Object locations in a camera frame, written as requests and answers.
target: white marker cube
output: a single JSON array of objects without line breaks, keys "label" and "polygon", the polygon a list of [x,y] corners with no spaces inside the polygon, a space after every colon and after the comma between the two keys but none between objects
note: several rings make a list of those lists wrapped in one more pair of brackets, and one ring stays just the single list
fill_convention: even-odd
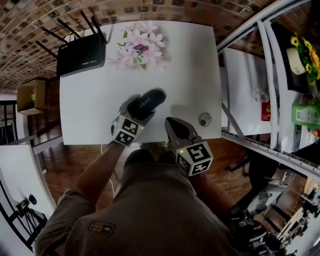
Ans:
[{"label": "white marker cube", "polygon": [[175,162],[188,176],[202,173],[210,168],[214,159],[206,141],[176,150]]},{"label": "white marker cube", "polygon": [[120,115],[114,125],[112,139],[122,145],[130,146],[143,129],[142,125]]}]

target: black router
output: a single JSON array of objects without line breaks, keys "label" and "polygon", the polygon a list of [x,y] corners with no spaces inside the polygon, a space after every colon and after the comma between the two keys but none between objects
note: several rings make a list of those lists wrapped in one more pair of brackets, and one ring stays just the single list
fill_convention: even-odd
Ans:
[{"label": "black router", "polygon": [[91,21],[98,33],[94,30],[84,12],[81,10],[80,13],[92,30],[92,35],[81,37],[58,18],[57,21],[74,35],[75,40],[68,42],[52,31],[42,27],[43,31],[65,43],[59,47],[58,55],[55,55],[39,41],[35,41],[40,47],[57,59],[56,75],[58,77],[67,77],[83,71],[101,68],[105,64],[106,44],[108,42],[95,17],[92,16]]}]

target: shirt logo patch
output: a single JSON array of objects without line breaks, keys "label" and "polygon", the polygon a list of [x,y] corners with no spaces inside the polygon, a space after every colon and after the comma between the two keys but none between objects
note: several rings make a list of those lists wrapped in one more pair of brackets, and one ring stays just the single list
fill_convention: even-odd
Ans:
[{"label": "shirt logo patch", "polygon": [[105,235],[111,235],[114,232],[114,229],[115,224],[95,221],[90,225],[88,230]]}]

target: person's right arm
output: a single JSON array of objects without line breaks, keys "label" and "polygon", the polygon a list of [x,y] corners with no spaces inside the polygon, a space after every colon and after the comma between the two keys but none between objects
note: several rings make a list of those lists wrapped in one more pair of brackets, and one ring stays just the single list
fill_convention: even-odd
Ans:
[{"label": "person's right arm", "polygon": [[197,196],[216,214],[225,214],[236,202],[203,172],[189,177]]}]

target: white label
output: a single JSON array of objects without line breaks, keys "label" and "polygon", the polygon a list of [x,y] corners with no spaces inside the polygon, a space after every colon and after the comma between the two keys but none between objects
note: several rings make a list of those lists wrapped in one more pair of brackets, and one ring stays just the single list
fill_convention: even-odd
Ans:
[{"label": "white label", "polygon": [[295,119],[299,122],[304,122],[313,125],[320,125],[318,113],[312,108],[296,110]]}]

